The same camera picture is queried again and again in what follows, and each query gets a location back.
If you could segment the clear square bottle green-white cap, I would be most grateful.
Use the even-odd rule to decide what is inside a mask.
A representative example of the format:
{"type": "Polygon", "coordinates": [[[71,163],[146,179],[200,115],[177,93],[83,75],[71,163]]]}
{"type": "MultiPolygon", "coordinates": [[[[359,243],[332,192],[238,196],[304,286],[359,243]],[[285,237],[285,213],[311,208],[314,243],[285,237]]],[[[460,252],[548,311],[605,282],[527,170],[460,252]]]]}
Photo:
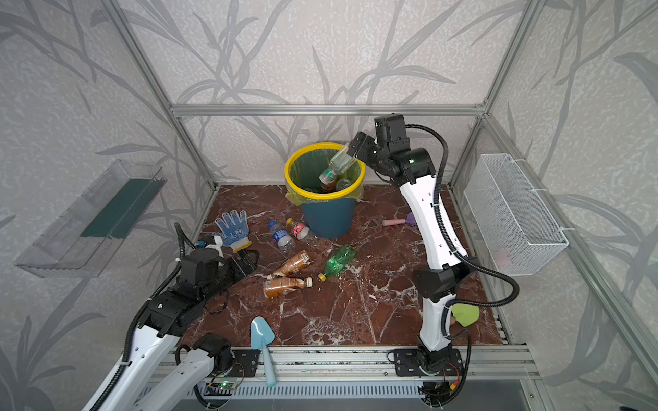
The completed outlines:
{"type": "Polygon", "coordinates": [[[327,169],[320,174],[320,182],[329,183],[333,180],[336,182],[339,181],[339,176],[346,173],[356,163],[356,159],[348,154],[349,149],[350,147],[348,145],[344,145],[336,152],[329,160],[327,169]]]}

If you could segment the blue label water bottle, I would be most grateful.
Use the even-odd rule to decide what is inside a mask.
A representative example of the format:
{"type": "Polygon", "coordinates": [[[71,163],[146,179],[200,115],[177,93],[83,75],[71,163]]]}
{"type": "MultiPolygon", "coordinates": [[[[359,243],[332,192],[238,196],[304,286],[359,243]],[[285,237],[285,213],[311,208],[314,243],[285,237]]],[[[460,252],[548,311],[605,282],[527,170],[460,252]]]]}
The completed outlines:
{"type": "Polygon", "coordinates": [[[339,181],[337,181],[337,183],[336,183],[336,187],[335,187],[336,191],[337,192],[343,191],[343,190],[349,188],[352,185],[352,183],[353,183],[353,181],[351,181],[350,179],[342,178],[339,181]]]}

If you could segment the brown coffee bottle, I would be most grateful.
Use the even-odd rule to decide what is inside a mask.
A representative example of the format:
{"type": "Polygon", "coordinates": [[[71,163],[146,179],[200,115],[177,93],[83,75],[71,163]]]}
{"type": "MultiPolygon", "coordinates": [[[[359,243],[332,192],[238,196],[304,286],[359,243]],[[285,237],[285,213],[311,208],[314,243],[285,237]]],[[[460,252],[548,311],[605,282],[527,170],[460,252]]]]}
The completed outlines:
{"type": "Polygon", "coordinates": [[[337,182],[335,180],[330,181],[329,183],[320,183],[320,189],[324,194],[334,193],[336,191],[337,182]]]}
{"type": "Polygon", "coordinates": [[[273,299],[278,296],[284,296],[299,289],[306,289],[313,286],[313,279],[294,278],[294,277],[276,277],[269,279],[263,286],[265,297],[273,299]]]}
{"type": "Polygon", "coordinates": [[[274,277],[289,277],[292,274],[301,272],[301,270],[312,264],[310,255],[306,250],[303,250],[284,262],[284,265],[275,270],[272,275],[274,277]]]}

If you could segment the Pepsi bottle blue cap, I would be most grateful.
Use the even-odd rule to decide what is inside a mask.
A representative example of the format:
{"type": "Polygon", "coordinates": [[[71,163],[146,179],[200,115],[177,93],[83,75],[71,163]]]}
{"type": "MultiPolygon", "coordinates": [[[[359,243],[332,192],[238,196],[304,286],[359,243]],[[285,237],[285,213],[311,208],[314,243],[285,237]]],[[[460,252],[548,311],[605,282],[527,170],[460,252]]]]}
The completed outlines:
{"type": "Polygon", "coordinates": [[[268,222],[270,235],[279,250],[284,254],[291,253],[295,248],[295,241],[282,224],[271,220],[268,222]]]}

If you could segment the red label bottle yellow cap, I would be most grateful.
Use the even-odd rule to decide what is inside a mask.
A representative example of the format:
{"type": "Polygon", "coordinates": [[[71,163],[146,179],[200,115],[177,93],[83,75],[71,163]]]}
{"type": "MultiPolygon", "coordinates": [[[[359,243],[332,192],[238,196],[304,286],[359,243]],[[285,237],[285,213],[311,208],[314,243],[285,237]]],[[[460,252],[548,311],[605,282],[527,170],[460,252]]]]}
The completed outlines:
{"type": "Polygon", "coordinates": [[[305,222],[301,220],[296,220],[289,217],[286,220],[286,227],[291,235],[302,243],[310,244],[318,239],[310,227],[308,227],[305,222]]]}

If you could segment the green Sprite bottle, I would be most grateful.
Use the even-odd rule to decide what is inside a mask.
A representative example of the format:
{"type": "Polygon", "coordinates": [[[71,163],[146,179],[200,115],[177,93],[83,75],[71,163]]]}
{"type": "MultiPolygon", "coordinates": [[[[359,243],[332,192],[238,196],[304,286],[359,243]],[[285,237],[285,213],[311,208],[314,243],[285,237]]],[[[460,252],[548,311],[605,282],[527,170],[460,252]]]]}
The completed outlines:
{"type": "Polygon", "coordinates": [[[345,245],[337,251],[325,264],[324,270],[318,275],[320,281],[324,282],[329,277],[339,275],[353,261],[356,250],[352,246],[345,245]]]}

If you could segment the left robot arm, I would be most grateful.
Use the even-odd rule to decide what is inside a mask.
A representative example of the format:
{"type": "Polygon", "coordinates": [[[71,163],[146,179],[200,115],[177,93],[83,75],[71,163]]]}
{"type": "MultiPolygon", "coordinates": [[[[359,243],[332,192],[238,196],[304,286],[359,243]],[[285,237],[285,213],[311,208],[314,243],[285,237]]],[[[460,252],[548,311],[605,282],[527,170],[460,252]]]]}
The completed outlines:
{"type": "Polygon", "coordinates": [[[172,410],[205,378],[255,375],[258,354],[234,351],[225,337],[207,333],[190,345],[181,338],[207,303],[258,268],[260,255],[241,250],[225,259],[213,248],[184,255],[174,272],[130,323],[123,353],[85,405],[87,410],[172,410]]]}

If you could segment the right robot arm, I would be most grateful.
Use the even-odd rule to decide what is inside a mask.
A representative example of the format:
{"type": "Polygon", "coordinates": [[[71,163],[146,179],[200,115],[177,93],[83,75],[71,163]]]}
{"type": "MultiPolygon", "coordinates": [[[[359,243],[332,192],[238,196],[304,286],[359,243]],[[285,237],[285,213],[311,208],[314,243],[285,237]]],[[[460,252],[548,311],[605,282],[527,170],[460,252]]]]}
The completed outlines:
{"type": "Polygon", "coordinates": [[[348,154],[366,164],[376,174],[388,176],[399,188],[423,238],[428,265],[412,274],[412,281],[423,299],[423,324],[416,351],[416,364],[422,373],[437,375],[446,365],[457,365],[458,351],[452,345],[450,316],[461,303],[459,285],[472,273],[480,272],[508,283],[509,296],[498,301],[466,301],[478,308],[497,308],[517,299],[519,284],[513,278],[479,265],[462,248],[440,196],[449,148],[433,129],[406,123],[400,114],[375,118],[375,135],[356,134],[348,154]],[[411,148],[408,130],[421,130],[435,137],[442,146],[440,164],[435,165],[427,150],[411,148]]]}

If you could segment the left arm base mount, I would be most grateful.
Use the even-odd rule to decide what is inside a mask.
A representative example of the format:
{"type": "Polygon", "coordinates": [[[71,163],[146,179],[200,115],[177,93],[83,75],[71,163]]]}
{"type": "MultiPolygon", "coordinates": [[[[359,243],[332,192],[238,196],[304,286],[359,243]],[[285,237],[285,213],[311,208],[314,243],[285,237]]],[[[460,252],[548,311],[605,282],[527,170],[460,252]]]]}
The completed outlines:
{"type": "Polygon", "coordinates": [[[258,349],[225,349],[214,356],[213,377],[253,378],[259,364],[258,349]]]}

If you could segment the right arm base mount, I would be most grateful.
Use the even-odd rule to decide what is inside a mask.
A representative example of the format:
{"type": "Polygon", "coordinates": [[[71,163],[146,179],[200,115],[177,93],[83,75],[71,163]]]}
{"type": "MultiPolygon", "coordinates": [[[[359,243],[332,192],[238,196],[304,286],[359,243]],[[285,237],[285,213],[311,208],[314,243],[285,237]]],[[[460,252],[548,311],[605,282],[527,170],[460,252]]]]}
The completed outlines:
{"type": "Polygon", "coordinates": [[[463,370],[461,353],[452,345],[439,351],[425,349],[393,349],[387,360],[394,365],[397,377],[460,378],[463,370]]]}

